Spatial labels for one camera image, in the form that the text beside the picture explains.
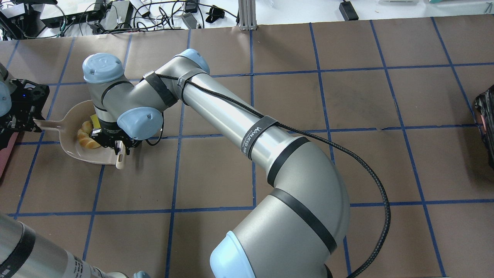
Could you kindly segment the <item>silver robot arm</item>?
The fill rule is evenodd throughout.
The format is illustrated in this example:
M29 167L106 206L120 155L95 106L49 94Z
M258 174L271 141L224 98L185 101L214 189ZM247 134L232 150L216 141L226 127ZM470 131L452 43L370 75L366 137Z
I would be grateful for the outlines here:
M194 49L146 73L136 86L109 53L88 56L82 69L104 130L148 139L163 124L161 113L181 100L265 170L273 190L212 251L215 277L332 276L326 261L347 233L349 197L335 164L314 142L242 108L245 102L210 76Z
M7 148L15 124L31 131L34 120L49 94L47 86L34 84L25 88L27 80L1 78L1 149ZM125 278L121 272L105 273L72 253L39 236L24 223L1 214L1 277L2 278Z

